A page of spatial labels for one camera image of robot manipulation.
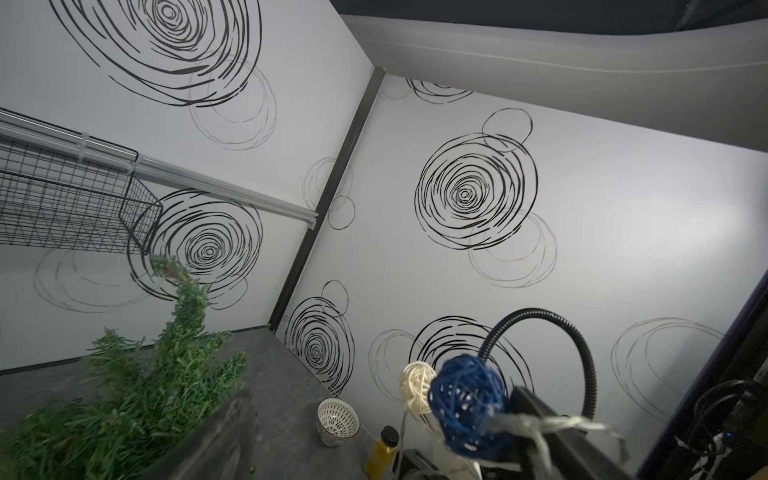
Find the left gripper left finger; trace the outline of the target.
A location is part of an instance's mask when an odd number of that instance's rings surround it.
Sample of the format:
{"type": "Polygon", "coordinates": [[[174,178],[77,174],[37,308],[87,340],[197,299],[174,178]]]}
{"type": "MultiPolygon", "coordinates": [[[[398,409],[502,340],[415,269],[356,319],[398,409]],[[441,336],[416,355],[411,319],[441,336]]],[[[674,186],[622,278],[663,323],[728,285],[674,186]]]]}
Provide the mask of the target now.
{"type": "Polygon", "coordinates": [[[253,393],[243,389],[144,475],[146,479],[248,479],[257,442],[253,393]]]}

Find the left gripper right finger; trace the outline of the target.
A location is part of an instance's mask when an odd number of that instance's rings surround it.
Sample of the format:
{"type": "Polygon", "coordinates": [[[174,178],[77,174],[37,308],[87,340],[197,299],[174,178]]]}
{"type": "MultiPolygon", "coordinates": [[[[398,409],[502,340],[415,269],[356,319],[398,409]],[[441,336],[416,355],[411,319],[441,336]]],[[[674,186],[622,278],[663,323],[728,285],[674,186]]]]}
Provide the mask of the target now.
{"type": "Polygon", "coordinates": [[[612,427],[595,423],[583,416],[557,415],[530,390],[520,387],[509,397],[511,416],[506,430],[528,443],[519,454],[523,473],[533,478],[533,469],[551,479],[559,473],[564,479],[630,479],[619,464],[613,462],[587,439],[589,431],[601,431],[619,443],[621,460],[628,458],[624,438],[612,427]]]}

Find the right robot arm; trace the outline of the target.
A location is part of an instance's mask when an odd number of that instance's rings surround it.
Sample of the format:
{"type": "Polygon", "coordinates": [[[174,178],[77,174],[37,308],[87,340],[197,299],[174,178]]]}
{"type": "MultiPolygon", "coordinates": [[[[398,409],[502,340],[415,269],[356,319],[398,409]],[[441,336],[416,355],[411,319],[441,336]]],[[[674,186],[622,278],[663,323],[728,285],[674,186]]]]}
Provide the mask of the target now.
{"type": "MultiPolygon", "coordinates": [[[[501,377],[504,389],[524,387],[557,406],[592,418],[597,409],[597,373],[591,351],[576,326],[540,307],[509,314],[509,327],[496,336],[487,363],[501,377]]],[[[380,379],[408,362],[421,361],[438,369],[460,354],[477,354],[495,326],[466,315],[443,315],[416,333],[392,330],[369,351],[370,370],[380,379]]]]}

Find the small green christmas tree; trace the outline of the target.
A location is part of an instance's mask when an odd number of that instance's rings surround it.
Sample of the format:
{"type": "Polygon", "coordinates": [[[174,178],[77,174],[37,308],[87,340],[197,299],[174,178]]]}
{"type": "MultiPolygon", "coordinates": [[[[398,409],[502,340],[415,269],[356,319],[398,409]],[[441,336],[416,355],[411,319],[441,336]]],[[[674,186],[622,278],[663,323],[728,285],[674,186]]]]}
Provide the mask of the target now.
{"type": "Polygon", "coordinates": [[[205,330],[209,286],[173,257],[151,265],[177,299],[148,358],[142,341],[106,330],[86,358],[98,394],[53,401],[3,434],[2,478],[139,479],[242,387],[247,354],[217,360],[233,335],[205,330]]]}

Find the rattan ball string lights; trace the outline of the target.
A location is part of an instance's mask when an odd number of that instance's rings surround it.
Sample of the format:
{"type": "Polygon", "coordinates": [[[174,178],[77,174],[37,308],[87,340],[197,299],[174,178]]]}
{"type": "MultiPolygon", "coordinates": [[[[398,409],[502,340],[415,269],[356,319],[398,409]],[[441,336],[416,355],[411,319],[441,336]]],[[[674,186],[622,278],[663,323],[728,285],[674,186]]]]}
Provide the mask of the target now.
{"type": "MultiPolygon", "coordinates": [[[[539,468],[533,469],[533,478],[523,473],[519,454],[521,446],[528,442],[506,430],[506,420],[511,416],[509,398],[504,395],[500,376],[484,360],[461,355],[447,361],[439,371],[427,363],[412,362],[400,375],[399,389],[406,412],[420,420],[447,450],[475,470],[486,467],[521,479],[549,479],[539,468]]],[[[625,438],[628,453],[625,462],[613,436],[589,431],[587,439],[622,468],[628,462],[630,454],[625,438]]]]}

